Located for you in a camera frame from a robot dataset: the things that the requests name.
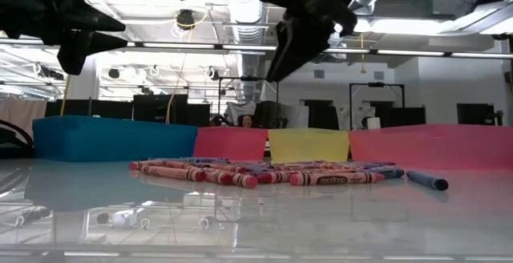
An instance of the yellow bin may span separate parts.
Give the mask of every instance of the yellow bin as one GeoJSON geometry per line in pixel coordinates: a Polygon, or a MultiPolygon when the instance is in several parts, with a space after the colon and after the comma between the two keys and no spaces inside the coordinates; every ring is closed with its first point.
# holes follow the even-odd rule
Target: yellow bin
{"type": "Polygon", "coordinates": [[[349,133],[315,128],[269,130],[269,144],[273,163],[343,162],[349,153],[349,133]]]}

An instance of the pink bin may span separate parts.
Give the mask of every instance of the pink bin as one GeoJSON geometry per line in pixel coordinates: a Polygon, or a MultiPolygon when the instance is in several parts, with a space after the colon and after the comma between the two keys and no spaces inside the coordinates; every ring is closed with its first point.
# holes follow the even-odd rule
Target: pink bin
{"type": "Polygon", "coordinates": [[[263,160],[266,129],[200,127],[194,156],[229,160],[263,160]]]}
{"type": "Polygon", "coordinates": [[[352,131],[349,143],[357,161],[392,161],[405,168],[513,170],[512,127],[391,127],[352,131]]]}

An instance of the white wall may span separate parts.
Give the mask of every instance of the white wall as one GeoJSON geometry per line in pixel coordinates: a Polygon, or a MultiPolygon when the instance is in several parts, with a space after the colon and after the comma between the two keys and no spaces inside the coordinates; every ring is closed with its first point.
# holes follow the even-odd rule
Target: white wall
{"type": "MultiPolygon", "coordinates": [[[[499,53],[501,46],[488,52],[499,53]]],[[[416,58],[394,70],[406,85],[406,106],[426,105],[427,123],[458,123],[457,103],[493,103],[508,121],[508,93],[503,64],[492,59],[416,58]]]]}
{"type": "MultiPolygon", "coordinates": [[[[298,106],[302,99],[329,99],[336,106],[349,105],[349,83],[376,82],[374,71],[385,72],[383,83],[394,82],[394,70],[389,69],[385,63],[366,63],[365,69],[367,73],[362,74],[361,63],[352,66],[347,66],[346,63],[307,63],[280,83],[280,103],[298,106]],[[315,79],[314,70],[324,70],[325,78],[315,79]]],[[[357,89],[357,86],[353,87],[353,93],[357,89]]],[[[396,89],[396,92],[401,94],[400,89],[396,89]]],[[[267,88],[265,99],[274,101],[276,94],[267,88]]],[[[399,106],[401,102],[400,97],[388,87],[361,87],[353,97],[354,104],[358,105],[366,100],[394,101],[399,102],[399,106]]]]}

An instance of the crayon tip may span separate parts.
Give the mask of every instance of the crayon tip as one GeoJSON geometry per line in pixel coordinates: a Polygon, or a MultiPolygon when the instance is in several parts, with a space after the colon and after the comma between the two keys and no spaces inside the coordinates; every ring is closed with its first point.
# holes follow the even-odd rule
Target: crayon tip
{"type": "Polygon", "coordinates": [[[231,185],[233,184],[232,176],[230,176],[229,174],[223,174],[220,178],[220,182],[224,186],[231,185]]]}
{"type": "Polygon", "coordinates": [[[379,182],[380,180],[384,180],[385,176],[382,174],[374,174],[376,176],[376,182],[379,182]]]}
{"type": "Polygon", "coordinates": [[[128,165],[128,168],[132,171],[135,171],[135,170],[139,170],[139,164],[137,164],[137,162],[131,162],[129,165],[128,165]]]}
{"type": "Polygon", "coordinates": [[[205,172],[197,172],[196,174],[196,182],[202,182],[207,178],[207,174],[205,172]]]}
{"type": "Polygon", "coordinates": [[[258,180],[255,177],[250,176],[248,179],[246,179],[246,186],[248,188],[255,188],[257,185],[258,185],[258,180]]]}
{"type": "Polygon", "coordinates": [[[258,176],[257,179],[258,183],[269,184],[273,180],[273,176],[271,176],[271,174],[262,174],[258,176]]]}
{"type": "Polygon", "coordinates": [[[292,186],[297,186],[297,175],[296,174],[290,175],[289,182],[292,186]]]}
{"type": "Polygon", "coordinates": [[[434,186],[440,191],[445,191],[449,188],[449,183],[444,179],[438,179],[434,182],[434,186]]]}

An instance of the blue bin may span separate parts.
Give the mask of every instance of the blue bin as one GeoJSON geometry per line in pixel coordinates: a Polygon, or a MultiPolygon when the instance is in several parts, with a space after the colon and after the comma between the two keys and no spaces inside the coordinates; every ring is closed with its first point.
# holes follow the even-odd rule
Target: blue bin
{"type": "Polygon", "coordinates": [[[197,127],[86,116],[34,121],[38,158],[67,162],[192,156],[197,127]]]}

